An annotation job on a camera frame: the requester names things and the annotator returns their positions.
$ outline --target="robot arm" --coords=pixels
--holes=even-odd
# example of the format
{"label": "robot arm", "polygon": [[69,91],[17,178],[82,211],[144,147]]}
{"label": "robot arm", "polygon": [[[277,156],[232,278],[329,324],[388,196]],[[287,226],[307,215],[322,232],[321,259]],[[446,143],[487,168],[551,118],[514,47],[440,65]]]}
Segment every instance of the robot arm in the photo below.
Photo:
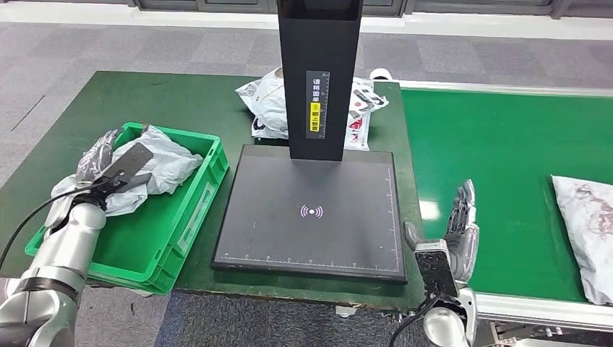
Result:
{"label": "robot arm", "polygon": [[[97,142],[88,153],[99,153],[93,150],[103,143]],[[107,152],[99,158],[110,163],[110,155]],[[82,177],[91,177],[93,184],[79,183],[77,187],[85,185],[80,188],[86,190],[54,202],[38,253],[16,291],[0,306],[0,347],[74,345],[74,324],[87,269],[106,223],[106,197],[130,188],[135,174],[152,157],[145,146],[136,144],[96,174],[96,179],[92,175],[95,166],[88,166]]]}
{"label": "robot arm", "polygon": [[426,336],[440,347],[472,346],[476,299],[468,280],[479,244],[472,181],[458,188],[442,239],[425,239],[410,223],[405,223],[405,236],[415,253],[426,295],[434,297],[424,313]]}

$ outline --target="black cable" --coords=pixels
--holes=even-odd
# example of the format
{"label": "black cable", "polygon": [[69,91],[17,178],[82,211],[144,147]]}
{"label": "black cable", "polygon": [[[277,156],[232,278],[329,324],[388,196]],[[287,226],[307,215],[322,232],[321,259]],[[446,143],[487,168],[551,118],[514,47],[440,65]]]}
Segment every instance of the black cable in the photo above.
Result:
{"label": "black cable", "polygon": [[390,344],[388,345],[388,347],[394,347],[394,342],[396,342],[396,338],[398,338],[400,333],[406,327],[411,325],[413,322],[417,321],[418,319],[423,318],[423,316],[426,314],[426,312],[428,312],[432,307],[434,307],[434,305],[440,300],[441,297],[442,297],[441,294],[437,294],[434,298],[432,298],[430,300],[428,300],[428,298],[423,300],[422,303],[419,304],[419,306],[417,307],[418,309],[417,309],[417,312],[415,312],[415,315],[412,316],[412,317],[409,317],[406,320],[404,320],[400,324],[398,329],[396,329],[396,331],[392,334],[392,338],[390,339]]}
{"label": "black cable", "polygon": [[9,254],[9,250],[11,249],[11,245],[13,245],[13,241],[15,241],[15,239],[17,238],[17,235],[19,235],[19,232],[23,229],[25,224],[27,222],[29,222],[30,219],[32,219],[32,217],[34,217],[36,215],[36,213],[39,213],[40,210],[42,210],[43,208],[47,207],[47,205],[51,204],[52,202],[54,202],[54,201],[56,201],[58,199],[61,199],[62,197],[67,197],[67,196],[75,194],[75,193],[84,192],[86,190],[90,190],[90,189],[94,189],[96,187],[102,186],[103,184],[107,184],[108,182],[114,180],[120,174],[121,174],[121,171],[117,171],[117,173],[115,173],[115,175],[113,175],[111,178],[106,179],[106,180],[104,180],[104,181],[102,181],[100,183],[91,184],[90,186],[87,186],[87,187],[84,187],[84,188],[79,188],[79,189],[74,189],[74,190],[71,190],[70,192],[65,192],[65,193],[62,193],[62,194],[60,194],[60,195],[58,195],[56,197],[52,197],[51,199],[43,202],[42,205],[40,205],[36,209],[34,209],[34,211],[32,211],[29,215],[27,215],[27,217],[19,224],[17,229],[15,229],[15,231],[11,235],[11,238],[7,242],[7,245],[4,246],[4,250],[2,251],[2,256],[0,256],[0,269],[2,269],[2,265],[4,264],[4,260],[7,258],[7,255]]}

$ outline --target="floor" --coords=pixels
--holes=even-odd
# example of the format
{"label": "floor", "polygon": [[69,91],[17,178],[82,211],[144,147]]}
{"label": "floor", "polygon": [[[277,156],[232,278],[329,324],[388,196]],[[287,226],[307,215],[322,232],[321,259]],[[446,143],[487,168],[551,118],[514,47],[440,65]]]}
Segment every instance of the floor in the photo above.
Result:
{"label": "floor", "polygon": [[[278,65],[274,30],[0,23],[0,187],[96,70],[261,76]],[[402,80],[612,88],[613,42],[363,34],[356,76],[377,67]],[[154,346],[169,300],[90,288],[77,345]]]}
{"label": "floor", "polygon": [[[397,328],[376,309],[342,318],[330,305],[173,293],[153,347],[387,347]],[[419,322],[394,346],[432,347]]]}

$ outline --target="green table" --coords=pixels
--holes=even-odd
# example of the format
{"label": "green table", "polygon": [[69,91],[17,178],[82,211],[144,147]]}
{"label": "green table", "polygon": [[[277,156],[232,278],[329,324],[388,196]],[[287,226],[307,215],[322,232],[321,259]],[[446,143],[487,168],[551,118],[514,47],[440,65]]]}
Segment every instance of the green table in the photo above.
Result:
{"label": "green table", "polygon": [[[74,172],[82,152],[99,136],[127,121],[135,121],[218,135],[230,163],[231,169],[176,282],[177,291],[388,309],[416,307],[423,299],[423,284],[408,248],[405,250],[408,273],[405,286],[366,280],[210,269],[240,149],[243,144],[254,141],[251,138],[253,115],[234,90],[253,79],[97,72],[0,190],[0,245],[6,242],[30,210],[48,198],[56,182]],[[377,93],[385,95],[390,105],[373,115],[369,145],[372,150],[394,152],[402,216],[421,228],[400,88],[395,83],[380,83]],[[24,245],[42,224],[45,215],[46,211],[34,218],[16,240],[1,276],[17,277],[30,264],[32,258],[24,255]]]}
{"label": "green table", "polygon": [[[177,291],[414,308],[423,289],[406,248],[407,286],[209,268],[239,149],[253,141],[252,115],[234,93],[250,80],[96,73],[0,189],[0,245],[51,187],[74,171],[81,152],[100,134],[125,121],[147,122],[216,134],[231,163]],[[417,82],[400,86],[402,92],[395,83],[377,83],[376,91],[390,105],[372,117],[369,144],[373,150],[394,152],[403,218],[421,228],[421,202],[427,207],[421,212],[428,237],[443,235],[455,188],[473,179],[481,242],[471,286],[478,291],[479,316],[613,331],[613,308],[583,300],[549,183],[550,174],[613,181],[613,102],[587,96],[613,94]],[[34,177],[35,172],[44,175]],[[44,216],[18,238],[1,276],[16,277],[28,266],[31,258],[23,246]]]}

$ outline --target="white plastic bag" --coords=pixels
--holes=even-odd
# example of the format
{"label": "white plastic bag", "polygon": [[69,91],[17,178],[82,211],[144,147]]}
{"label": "white plastic bag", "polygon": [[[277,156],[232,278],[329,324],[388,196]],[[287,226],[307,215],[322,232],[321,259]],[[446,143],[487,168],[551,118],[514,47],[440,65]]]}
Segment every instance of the white plastic bag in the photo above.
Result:
{"label": "white plastic bag", "polygon": [[[372,80],[354,77],[347,117],[345,149],[369,150],[370,114],[389,102],[373,90]],[[279,67],[259,80],[236,89],[247,108],[255,115],[252,136],[263,139],[288,139],[283,70]]]}
{"label": "white plastic bag", "polygon": [[613,186],[552,176],[587,300],[613,304]]}
{"label": "white plastic bag", "polygon": [[[113,152],[113,162],[130,149],[134,143],[142,143],[153,153],[153,158],[145,164],[137,175],[151,173],[147,185],[141,184],[127,192],[111,194],[106,198],[106,215],[126,215],[133,213],[147,199],[149,194],[173,194],[194,170],[202,164],[202,156],[192,154],[188,149],[173,142],[158,128],[149,126],[140,137],[117,148]],[[76,187],[75,175],[62,179],[51,191],[51,196],[73,190]]]}

